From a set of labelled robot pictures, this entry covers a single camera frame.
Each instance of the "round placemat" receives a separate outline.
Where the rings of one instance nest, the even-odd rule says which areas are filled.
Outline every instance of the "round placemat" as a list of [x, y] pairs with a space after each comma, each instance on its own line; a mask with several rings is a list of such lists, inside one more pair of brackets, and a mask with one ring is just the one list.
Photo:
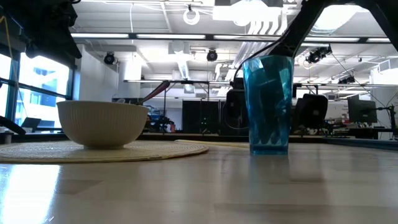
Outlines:
[[71, 141], [0, 145], [0, 162], [84, 163], [169, 159], [206, 152], [208, 147], [175, 142], [134, 141], [123, 149], [84, 149]]

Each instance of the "blue plastic cup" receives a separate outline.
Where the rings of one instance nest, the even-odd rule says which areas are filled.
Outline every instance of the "blue plastic cup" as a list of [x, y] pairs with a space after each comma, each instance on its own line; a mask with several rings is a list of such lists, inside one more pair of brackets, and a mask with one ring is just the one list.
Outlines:
[[250, 152], [287, 154], [294, 60], [268, 55], [243, 65]]

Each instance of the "table surface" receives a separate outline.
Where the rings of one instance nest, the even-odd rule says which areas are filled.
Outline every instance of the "table surface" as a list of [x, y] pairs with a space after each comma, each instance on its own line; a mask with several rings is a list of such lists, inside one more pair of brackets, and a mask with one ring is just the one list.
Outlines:
[[109, 164], [0, 164], [0, 223], [397, 223], [398, 153], [291, 144]]

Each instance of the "ribbed bowl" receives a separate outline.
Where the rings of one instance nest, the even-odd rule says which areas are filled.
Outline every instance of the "ribbed bowl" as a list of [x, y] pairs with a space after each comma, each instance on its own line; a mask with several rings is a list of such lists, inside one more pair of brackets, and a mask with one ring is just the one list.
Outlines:
[[117, 149], [138, 138], [148, 109], [125, 103], [58, 102], [63, 132], [85, 148]]

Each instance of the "ceiling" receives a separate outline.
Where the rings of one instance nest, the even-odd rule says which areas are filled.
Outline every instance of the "ceiling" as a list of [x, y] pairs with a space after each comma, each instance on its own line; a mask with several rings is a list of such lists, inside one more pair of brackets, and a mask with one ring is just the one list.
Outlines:
[[[164, 6], [160, 4], [105, 4], [101, 1], [85, 1], [74, 5], [78, 14], [72, 32], [131, 32], [129, 11], [131, 8], [131, 23], [133, 32], [155, 33], [186, 33], [186, 34], [247, 34], [249, 25], [240, 27], [232, 21], [214, 21], [211, 14], [214, 1], [204, 1], [204, 6], [194, 9], [203, 10], [200, 20], [196, 25], [188, 25], [183, 20], [186, 6]], [[289, 12], [288, 21], [294, 18], [294, 11]], [[346, 24], [335, 30], [332, 35], [340, 36], [377, 36], [385, 34], [374, 20], [370, 12], [357, 12]], [[168, 40], [92, 40], [91, 43], [101, 45], [135, 45], [142, 58], [147, 62], [143, 67], [144, 75], [170, 74], [172, 70], [178, 70], [176, 62], [167, 60]], [[189, 70], [215, 71], [218, 62], [207, 62], [208, 49], [215, 48], [218, 53], [218, 61], [233, 61], [239, 52], [242, 42], [209, 42], [188, 41], [190, 53], [195, 52], [193, 60], [188, 62]], [[390, 56], [396, 56], [397, 51], [389, 44], [332, 44], [333, 54], [341, 62], [344, 68], [332, 56], [323, 59], [319, 64], [309, 66], [304, 62], [305, 54], [299, 55], [296, 60], [295, 77], [318, 78], [316, 82], [328, 80], [334, 75], [342, 73], [345, 69], [354, 68], [356, 78], [366, 82], [369, 77], [369, 68], [376, 66], [377, 62], [385, 61]], [[129, 52], [116, 52], [121, 60], [131, 56]]]

